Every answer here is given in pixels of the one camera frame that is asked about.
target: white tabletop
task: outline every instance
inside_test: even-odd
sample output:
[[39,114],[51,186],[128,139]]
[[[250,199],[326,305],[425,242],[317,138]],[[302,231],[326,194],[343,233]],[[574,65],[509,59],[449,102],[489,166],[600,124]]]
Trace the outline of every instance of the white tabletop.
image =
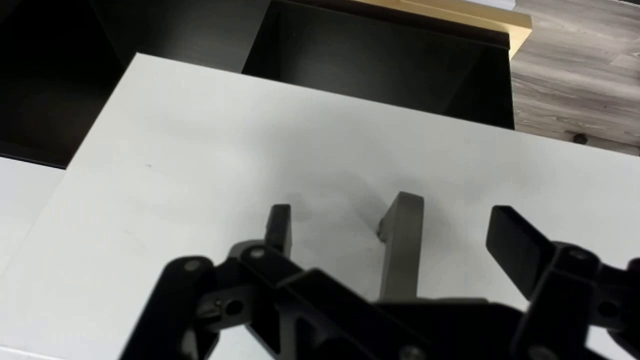
[[[295,259],[375,300],[400,189],[426,197],[422,295],[526,304],[484,249],[495,203],[608,261],[640,253],[638,157],[139,55],[0,282],[0,343],[118,357],[168,259],[221,261],[277,201]],[[224,331],[214,357],[265,357],[242,343]]]
[[503,10],[517,7],[517,0],[468,0],[468,1],[484,4],[484,6],[492,6],[492,7],[503,7]]
[[[63,169],[0,157],[0,277],[21,253],[26,233],[40,209],[55,194]],[[0,339],[0,360],[6,355],[26,355],[6,349]]]

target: wooden floor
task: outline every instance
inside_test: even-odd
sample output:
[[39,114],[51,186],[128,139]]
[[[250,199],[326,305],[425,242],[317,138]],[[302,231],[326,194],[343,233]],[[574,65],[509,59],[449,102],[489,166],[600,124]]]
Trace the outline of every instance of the wooden floor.
[[517,128],[640,154],[640,6],[519,0],[535,31],[513,62]]

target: robotic arm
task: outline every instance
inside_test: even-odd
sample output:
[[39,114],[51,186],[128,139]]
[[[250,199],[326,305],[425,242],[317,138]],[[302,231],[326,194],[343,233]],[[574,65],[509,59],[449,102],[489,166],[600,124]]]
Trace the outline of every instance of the robotic arm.
[[[412,199],[400,194],[382,217],[389,252],[391,240],[422,229]],[[241,323],[280,360],[600,360],[586,348],[593,323],[640,357],[640,257],[611,268],[546,240],[509,205],[492,209],[486,246],[530,300],[526,312],[467,298],[370,304],[322,269],[299,268],[291,242],[291,205],[274,205],[265,240],[236,243],[224,264],[170,261],[122,360],[207,360],[221,331]]]

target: black mechanical linkage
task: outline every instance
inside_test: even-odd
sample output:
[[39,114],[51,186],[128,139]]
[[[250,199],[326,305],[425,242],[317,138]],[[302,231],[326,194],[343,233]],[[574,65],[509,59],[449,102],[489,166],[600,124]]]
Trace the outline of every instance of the black mechanical linkage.
[[[422,197],[400,194],[380,237],[389,246],[411,237],[416,248],[422,211]],[[529,312],[474,298],[389,302],[387,292],[384,304],[370,304],[288,257],[291,208],[274,205],[265,240],[236,243],[224,264],[190,255],[164,268],[122,360],[207,360],[221,331],[241,323],[280,360],[603,360],[586,348],[589,325],[608,327],[638,357],[638,257],[611,268],[585,248],[546,240],[509,205],[495,208],[486,246],[530,300]],[[411,283],[400,277],[400,289],[414,295],[416,271],[404,274]]]

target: screw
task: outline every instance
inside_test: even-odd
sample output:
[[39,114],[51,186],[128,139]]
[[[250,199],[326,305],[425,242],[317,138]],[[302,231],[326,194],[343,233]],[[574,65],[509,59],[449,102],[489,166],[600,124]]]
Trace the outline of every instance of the screw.
[[552,351],[546,346],[530,346],[529,348],[529,357],[530,360],[559,360],[556,351]]
[[205,302],[200,308],[198,308],[198,315],[200,318],[216,318],[222,314],[222,300],[216,298],[213,302]]
[[252,257],[262,257],[266,252],[265,252],[265,248],[252,248],[250,252],[248,252],[248,255],[252,255]]
[[426,355],[418,346],[404,346],[400,348],[400,360],[426,360]]
[[196,271],[200,266],[202,266],[200,259],[188,259],[188,261],[184,264],[184,269]]
[[569,249],[569,253],[570,253],[572,257],[581,259],[581,261],[586,261],[586,259],[593,257],[589,252],[585,252],[585,249],[581,249],[581,248],[572,248],[572,249]]

